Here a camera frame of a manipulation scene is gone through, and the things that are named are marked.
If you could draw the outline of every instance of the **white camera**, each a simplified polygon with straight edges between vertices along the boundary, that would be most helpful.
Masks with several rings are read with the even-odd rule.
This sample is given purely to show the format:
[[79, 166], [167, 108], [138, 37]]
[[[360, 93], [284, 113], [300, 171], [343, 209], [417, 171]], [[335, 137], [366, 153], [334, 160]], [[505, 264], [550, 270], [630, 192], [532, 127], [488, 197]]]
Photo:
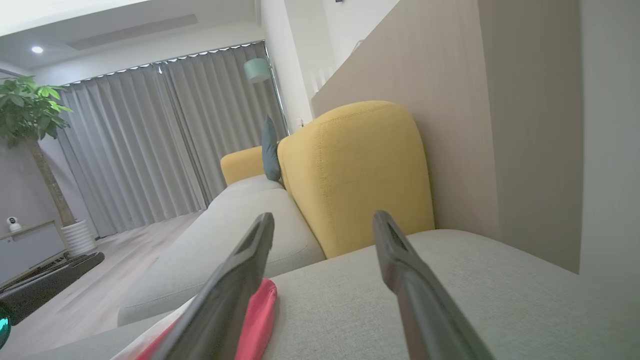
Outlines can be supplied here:
[[22, 225], [18, 224], [16, 217], [8, 217], [6, 223], [9, 224], [9, 231], [14, 232], [22, 229]]

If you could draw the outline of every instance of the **lamp pole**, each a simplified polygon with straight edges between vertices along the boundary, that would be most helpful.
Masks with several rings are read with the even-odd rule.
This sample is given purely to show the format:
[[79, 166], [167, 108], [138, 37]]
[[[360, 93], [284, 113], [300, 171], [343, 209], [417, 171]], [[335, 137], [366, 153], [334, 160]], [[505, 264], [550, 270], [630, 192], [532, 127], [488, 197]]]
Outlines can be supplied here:
[[278, 89], [278, 83], [276, 82], [276, 74], [273, 71], [273, 65], [271, 64], [271, 59], [269, 59], [269, 50], [267, 49], [267, 45], [264, 45], [264, 50], [267, 54], [267, 62], [269, 63], [269, 72], [271, 73], [271, 83], [273, 84], [273, 90], [276, 92], [276, 97], [278, 98], [278, 107], [280, 108], [280, 114], [282, 116], [282, 121], [284, 122], [284, 129], [287, 131], [287, 136], [291, 135], [289, 131], [289, 125], [287, 124], [287, 117], [284, 115], [284, 108], [282, 107], [282, 98], [280, 97], [280, 91]]

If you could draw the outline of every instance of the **yellow sofa armrest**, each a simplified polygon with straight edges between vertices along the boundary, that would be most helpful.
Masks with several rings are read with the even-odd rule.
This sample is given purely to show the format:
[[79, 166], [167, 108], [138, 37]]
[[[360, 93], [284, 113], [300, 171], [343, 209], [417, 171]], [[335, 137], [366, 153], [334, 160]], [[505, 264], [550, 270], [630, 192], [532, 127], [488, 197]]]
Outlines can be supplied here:
[[376, 210], [405, 234], [435, 228], [422, 139], [410, 113], [385, 101], [329, 111], [278, 146], [285, 188], [327, 258], [374, 244]]
[[227, 186], [236, 181], [264, 174], [262, 147], [252, 147], [225, 155], [220, 159], [220, 167]]

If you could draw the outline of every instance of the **mint green lamp shade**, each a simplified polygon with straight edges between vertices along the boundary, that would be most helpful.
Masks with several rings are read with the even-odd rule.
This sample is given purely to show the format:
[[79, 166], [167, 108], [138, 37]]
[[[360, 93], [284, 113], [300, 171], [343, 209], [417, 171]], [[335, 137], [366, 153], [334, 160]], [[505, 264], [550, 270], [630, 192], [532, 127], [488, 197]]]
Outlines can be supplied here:
[[244, 63], [244, 73], [246, 78], [252, 84], [261, 83], [265, 80], [271, 79], [271, 71], [269, 70], [269, 63], [262, 58], [251, 59]]

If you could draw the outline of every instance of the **tree trunk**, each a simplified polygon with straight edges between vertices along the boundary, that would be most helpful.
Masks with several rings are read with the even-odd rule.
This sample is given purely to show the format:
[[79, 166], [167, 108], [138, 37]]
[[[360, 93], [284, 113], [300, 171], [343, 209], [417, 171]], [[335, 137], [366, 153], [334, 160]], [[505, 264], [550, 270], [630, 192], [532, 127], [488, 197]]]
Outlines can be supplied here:
[[62, 226], [65, 227], [75, 224], [76, 218], [74, 218], [74, 214], [71, 212], [65, 196], [62, 194], [60, 186], [58, 186], [58, 181], [51, 172], [51, 168], [47, 163], [47, 159], [44, 157], [44, 153], [40, 148], [38, 140], [27, 139], [27, 146], [29, 147], [29, 150], [31, 150], [33, 158], [36, 160], [36, 165], [38, 165], [38, 169], [40, 169], [44, 182], [47, 184], [49, 193], [53, 198], [53, 202], [56, 204], [56, 208], [60, 214], [60, 219], [62, 220]]

